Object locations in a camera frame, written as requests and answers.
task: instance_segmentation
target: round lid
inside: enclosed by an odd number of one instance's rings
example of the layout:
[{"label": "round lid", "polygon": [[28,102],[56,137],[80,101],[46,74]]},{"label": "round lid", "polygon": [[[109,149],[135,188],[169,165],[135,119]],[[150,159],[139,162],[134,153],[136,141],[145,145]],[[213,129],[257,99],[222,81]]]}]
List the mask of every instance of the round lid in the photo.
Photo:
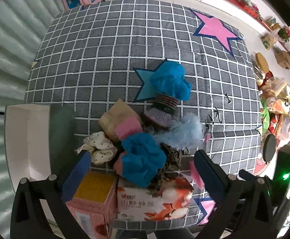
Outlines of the round lid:
[{"label": "round lid", "polygon": [[263,160],[266,161],[267,163],[270,162],[275,154],[275,150],[276,150],[275,136],[270,134],[266,137],[264,141],[262,150]]},{"label": "round lid", "polygon": [[265,101],[265,104],[267,105],[268,108],[271,108],[275,103],[276,103],[276,98],[275,97],[269,97]]},{"label": "round lid", "polygon": [[257,60],[257,64],[260,67],[261,71],[267,73],[269,71],[269,65],[264,56],[261,53],[256,53],[255,59]]}]

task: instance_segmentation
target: tissue box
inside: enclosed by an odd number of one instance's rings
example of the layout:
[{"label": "tissue box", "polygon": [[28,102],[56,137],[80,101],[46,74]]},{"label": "tissue box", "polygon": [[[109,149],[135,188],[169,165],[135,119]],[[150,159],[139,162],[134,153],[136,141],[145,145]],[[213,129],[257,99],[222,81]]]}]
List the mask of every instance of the tissue box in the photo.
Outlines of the tissue box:
[{"label": "tissue box", "polygon": [[109,239],[117,211],[116,176],[89,171],[66,203],[91,239]]},{"label": "tissue box", "polygon": [[193,187],[185,177],[163,182],[158,197],[120,177],[117,186],[118,219],[130,221],[183,218],[189,208]]}]

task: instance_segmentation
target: blue crumpled paper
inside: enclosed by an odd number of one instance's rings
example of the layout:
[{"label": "blue crumpled paper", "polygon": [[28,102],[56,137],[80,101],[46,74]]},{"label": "blue crumpled paper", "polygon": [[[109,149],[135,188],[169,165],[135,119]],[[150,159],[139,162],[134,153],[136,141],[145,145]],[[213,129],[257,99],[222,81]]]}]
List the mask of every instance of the blue crumpled paper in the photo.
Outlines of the blue crumpled paper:
[{"label": "blue crumpled paper", "polygon": [[166,61],[149,78],[158,93],[166,94],[181,101],[190,99],[192,85],[185,80],[184,67],[174,61]]},{"label": "blue crumpled paper", "polygon": [[163,168],[166,155],[148,133],[137,133],[122,141],[127,154],[122,157],[122,176],[138,187],[146,188]]}]

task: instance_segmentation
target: black round object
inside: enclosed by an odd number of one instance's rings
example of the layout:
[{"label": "black round object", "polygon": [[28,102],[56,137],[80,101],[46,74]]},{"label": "black round object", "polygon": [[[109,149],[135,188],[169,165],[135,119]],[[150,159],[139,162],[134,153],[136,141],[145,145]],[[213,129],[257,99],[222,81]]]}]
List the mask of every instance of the black round object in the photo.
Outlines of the black round object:
[{"label": "black round object", "polygon": [[262,150],[263,160],[266,161],[267,163],[270,162],[275,154],[275,150],[276,150],[275,136],[270,134],[266,137],[264,141]]}]

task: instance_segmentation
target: cardboard box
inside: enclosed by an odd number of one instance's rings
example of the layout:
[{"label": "cardboard box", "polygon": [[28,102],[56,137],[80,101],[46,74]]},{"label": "cardboard box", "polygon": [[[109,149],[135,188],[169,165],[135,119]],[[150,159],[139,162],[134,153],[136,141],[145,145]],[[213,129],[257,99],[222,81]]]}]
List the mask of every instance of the cardboard box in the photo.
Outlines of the cardboard box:
[{"label": "cardboard box", "polygon": [[138,188],[120,177],[117,186],[118,219],[130,221],[183,218],[189,208],[193,188],[185,177],[163,182],[158,197],[147,188]]},{"label": "cardboard box", "polygon": [[117,213],[117,177],[88,172],[80,183],[68,209],[91,239],[111,238]]},{"label": "cardboard box", "polygon": [[[45,180],[75,159],[74,110],[59,105],[19,104],[6,107],[5,145],[9,175],[19,181]],[[47,219],[55,222],[45,200]]]},{"label": "cardboard box", "polygon": [[279,66],[290,69],[290,55],[286,51],[280,51],[274,55]]}]

